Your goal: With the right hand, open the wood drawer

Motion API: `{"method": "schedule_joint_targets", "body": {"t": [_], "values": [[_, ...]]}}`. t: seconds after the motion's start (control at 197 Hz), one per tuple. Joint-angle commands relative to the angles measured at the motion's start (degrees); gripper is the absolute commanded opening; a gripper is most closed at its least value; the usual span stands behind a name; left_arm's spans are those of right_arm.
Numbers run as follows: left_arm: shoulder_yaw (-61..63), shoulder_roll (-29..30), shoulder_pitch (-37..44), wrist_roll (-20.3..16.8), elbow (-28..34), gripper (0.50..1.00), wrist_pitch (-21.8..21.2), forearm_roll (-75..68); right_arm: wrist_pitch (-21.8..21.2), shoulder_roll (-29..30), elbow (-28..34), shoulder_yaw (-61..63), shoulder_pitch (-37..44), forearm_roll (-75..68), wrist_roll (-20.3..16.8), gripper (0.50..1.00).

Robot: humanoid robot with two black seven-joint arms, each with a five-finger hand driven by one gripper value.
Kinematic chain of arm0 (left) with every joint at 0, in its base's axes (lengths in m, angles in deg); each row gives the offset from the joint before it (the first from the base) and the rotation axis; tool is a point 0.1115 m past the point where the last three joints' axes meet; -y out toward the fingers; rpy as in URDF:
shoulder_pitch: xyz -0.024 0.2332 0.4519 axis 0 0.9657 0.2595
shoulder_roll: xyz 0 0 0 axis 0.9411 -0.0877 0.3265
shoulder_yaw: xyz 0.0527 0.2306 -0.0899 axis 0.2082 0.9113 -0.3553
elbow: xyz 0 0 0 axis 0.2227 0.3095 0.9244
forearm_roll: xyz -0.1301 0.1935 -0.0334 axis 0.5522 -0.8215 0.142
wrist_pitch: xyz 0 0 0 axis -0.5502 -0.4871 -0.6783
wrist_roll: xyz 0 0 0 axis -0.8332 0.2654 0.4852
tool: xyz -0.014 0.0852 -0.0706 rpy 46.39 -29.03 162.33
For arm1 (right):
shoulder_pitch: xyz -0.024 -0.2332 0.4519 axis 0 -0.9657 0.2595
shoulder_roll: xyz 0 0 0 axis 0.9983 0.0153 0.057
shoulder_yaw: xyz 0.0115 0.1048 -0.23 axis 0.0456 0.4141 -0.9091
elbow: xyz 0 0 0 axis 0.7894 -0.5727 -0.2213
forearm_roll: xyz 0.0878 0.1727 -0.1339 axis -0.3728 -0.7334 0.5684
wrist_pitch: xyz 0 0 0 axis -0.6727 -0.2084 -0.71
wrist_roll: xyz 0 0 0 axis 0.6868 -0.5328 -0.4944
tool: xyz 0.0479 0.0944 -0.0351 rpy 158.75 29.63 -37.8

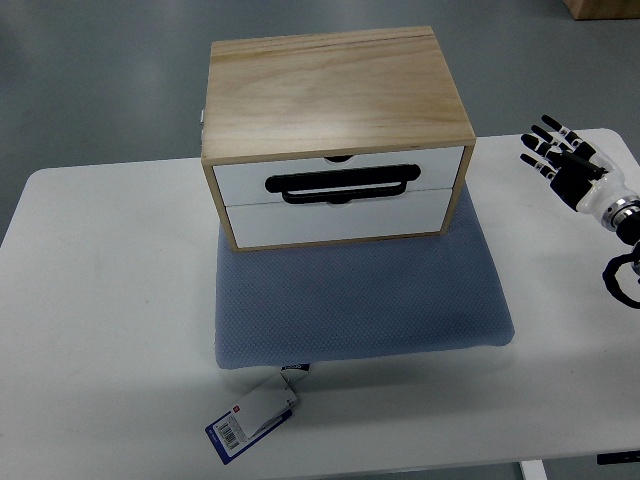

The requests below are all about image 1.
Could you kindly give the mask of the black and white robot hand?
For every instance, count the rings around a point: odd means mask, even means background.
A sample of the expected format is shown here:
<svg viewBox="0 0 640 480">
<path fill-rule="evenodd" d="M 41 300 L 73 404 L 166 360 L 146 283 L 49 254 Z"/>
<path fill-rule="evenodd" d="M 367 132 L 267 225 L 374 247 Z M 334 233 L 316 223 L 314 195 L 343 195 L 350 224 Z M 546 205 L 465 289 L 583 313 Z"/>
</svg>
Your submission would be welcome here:
<svg viewBox="0 0 640 480">
<path fill-rule="evenodd" d="M 601 219 L 616 202 L 634 196 L 622 171 L 602 150 L 548 115 L 541 120 L 551 130 L 534 125 L 522 135 L 529 151 L 520 159 L 547 179 L 572 210 Z"/>
</svg>

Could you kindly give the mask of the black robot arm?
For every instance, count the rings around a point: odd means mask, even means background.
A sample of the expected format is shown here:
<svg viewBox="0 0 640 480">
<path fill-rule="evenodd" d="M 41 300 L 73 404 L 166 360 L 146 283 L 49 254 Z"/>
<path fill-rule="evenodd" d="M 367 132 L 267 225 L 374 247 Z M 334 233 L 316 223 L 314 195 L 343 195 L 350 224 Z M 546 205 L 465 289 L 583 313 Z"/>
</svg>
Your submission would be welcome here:
<svg viewBox="0 0 640 480">
<path fill-rule="evenodd" d="M 624 244 L 634 247 L 639 242 L 639 198 L 625 196 L 616 200 L 605 209 L 601 224 Z"/>
</svg>

